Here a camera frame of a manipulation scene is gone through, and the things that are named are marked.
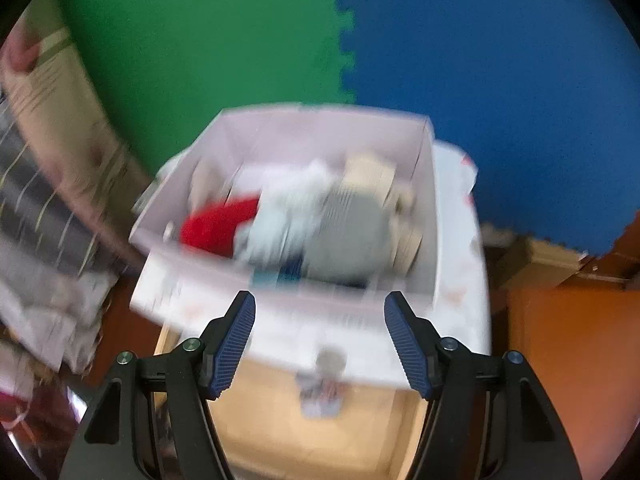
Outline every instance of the blue gripper pad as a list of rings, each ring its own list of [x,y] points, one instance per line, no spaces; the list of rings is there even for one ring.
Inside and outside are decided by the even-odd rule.
[[[430,399],[433,388],[428,376],[427,359],[400,310],[394,292],[385,298],[385,323],[409,386],[420,393],[423,399]]]
[[[231,386],[242,352],[255,321],[255,298],[241,291],[226,312],[225,317],[216,320],[211,341],[207,342],[200,374],[209,389],[209,398],[217,399]]]

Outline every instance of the blue item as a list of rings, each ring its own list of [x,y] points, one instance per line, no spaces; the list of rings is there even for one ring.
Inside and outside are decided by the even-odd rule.
[[[231,326],[226,332],[222,345],[218,348],[214,359],[213,378],[209,384],[209,391],[214,399],[217,399],[224,390],[231,386],[242,352],[254,326],[254,296],[248,292],[240,292],[236,300],[241,301],[241,303],[239,303],[238,311],[235,313]],[[233,308],[234,304],[229,308],[229,312],[233,312]]]
[[[608,0],[338,0],[356,102],[427,114],[479,219],[591,253],[640,204],[640,50]]]
[[[420,393],[423,399],[430,399],[433,389],[428,376],[427,359],[400,311],[395,294],[392,292],[385,298],[386,328],[398,352],[409,386]]]

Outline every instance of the red cloth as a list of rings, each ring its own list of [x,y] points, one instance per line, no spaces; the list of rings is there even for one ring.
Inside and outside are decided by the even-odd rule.
[[[180,229],[181,243],[231,258],[234,255],[234,235],[242,222],[258,213],[259,196],[215,202],[188,217]]]

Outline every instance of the gray fabric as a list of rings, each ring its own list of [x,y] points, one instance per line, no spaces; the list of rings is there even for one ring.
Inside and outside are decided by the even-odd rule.
[[[0,232],[67,274],[126,270],[73,215],[40,173],[1,89]]]
[[[320,282],[360,284],[382,272],[390,258],[389,214],[375,198],[329,193],[320,229],[305,245],[303,275]]]

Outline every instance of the orange surface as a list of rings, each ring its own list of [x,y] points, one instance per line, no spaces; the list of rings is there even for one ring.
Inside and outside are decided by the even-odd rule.
[[[598,480],[640,418],[640,292],[513,290],[508,304],[510,347],[540,378],[584,480]]]

